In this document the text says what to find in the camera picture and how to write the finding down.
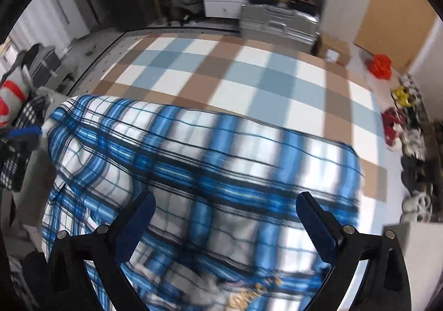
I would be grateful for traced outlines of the blue white plaid blanket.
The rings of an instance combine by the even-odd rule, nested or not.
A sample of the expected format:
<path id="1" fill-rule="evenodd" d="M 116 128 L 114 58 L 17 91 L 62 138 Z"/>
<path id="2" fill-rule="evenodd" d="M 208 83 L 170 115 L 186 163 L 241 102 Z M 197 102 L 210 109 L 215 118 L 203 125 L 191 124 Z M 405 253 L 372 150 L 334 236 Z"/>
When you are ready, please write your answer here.
<path id="1" fill-rule="evenodd" d="M 113 96 L 76 96 L 43 125 L 56 169 L 42 248 L 89 234 L 142 191 L 153 218 L 122 267 L 151 310 L 302 310 L 321 261 L 296 212 L 309 192 L 356 225 L 354 149 L 231 114 Z"/>

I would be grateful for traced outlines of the shoe rack with shoes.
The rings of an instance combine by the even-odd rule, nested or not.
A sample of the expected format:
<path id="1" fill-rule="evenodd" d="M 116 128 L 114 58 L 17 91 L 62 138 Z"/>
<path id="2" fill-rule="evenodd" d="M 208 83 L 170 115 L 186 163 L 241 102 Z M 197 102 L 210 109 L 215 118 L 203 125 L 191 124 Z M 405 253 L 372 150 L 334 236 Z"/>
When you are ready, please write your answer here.
<path id="1" fill-rule="evenodd" d="M 430 155 L 429 118 L 417 84 L 411 75 L 399 78 L 390 91 L 393 106 L 382 112 L 384 141 L 402 155 L 400 178 L 408 191 L 402 203 L 402 223 L 428 223 L 439 209 L 439 159 Z"/>

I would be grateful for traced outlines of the orange red bag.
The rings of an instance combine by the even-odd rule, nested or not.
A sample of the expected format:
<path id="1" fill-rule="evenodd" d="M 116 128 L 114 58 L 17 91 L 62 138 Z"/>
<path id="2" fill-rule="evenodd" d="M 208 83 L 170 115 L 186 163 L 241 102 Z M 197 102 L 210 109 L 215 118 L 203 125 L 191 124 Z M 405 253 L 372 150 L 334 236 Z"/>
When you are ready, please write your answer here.
<path id="1" fill-rule="evenodd" d="M 389 81 L 392 76 L 392 61 L 385 54 L 376 54 L 366 62 L 369 72 L 377 79 Z"/>

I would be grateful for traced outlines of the brown blue checkered bed sheet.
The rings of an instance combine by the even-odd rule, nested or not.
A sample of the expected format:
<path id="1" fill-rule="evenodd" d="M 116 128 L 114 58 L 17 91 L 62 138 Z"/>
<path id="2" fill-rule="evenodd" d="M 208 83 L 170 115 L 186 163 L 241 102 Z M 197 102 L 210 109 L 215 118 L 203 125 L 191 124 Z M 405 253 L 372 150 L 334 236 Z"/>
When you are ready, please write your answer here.
<path id="1" fill-rule="evenodd" d="M 364 79 L 340 65 L 234 36 L 152 32 L 122 37 L 78 91 L 223 111 L 350 144 L 365 177 L 359 228 L 382 231 L 382 112 Z"/>

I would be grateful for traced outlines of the silver hard suitcase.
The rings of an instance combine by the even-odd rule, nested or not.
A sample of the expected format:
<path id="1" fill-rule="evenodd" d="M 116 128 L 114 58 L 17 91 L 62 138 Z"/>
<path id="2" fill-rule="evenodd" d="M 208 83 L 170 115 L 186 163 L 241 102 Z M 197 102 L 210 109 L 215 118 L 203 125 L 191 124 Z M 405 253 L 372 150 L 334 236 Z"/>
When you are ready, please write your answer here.
<path id="1" fill-rule="evenodd" d="M 242 5 L 242 37 L 311 53 L 319 36 L 319 16 L 271 5 Z"/>

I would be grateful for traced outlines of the wooden door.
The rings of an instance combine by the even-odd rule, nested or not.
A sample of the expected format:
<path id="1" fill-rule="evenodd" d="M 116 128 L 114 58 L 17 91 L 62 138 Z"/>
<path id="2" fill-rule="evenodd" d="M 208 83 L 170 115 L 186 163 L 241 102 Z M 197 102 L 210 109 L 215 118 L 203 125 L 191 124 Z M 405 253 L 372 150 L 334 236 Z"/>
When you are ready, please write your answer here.
<path id="1" fill-rule="evenodd" d="M 427 0 L 371 0 L 355 45 L 384 54 L 399 73 L 408 71 L 436 21 Z"/>

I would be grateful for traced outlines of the white small cabinet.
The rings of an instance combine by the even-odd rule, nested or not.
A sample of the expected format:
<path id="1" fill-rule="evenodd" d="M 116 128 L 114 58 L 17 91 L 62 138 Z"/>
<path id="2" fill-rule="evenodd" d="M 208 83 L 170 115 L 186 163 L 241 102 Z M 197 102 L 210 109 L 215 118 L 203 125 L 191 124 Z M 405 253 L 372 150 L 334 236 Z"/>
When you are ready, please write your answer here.
<path id="1" fill-rule="evenodd" d="M 353 43 L 364 21 L 371 0 L 324 0 L 320 30 L 347 43 Z"/>

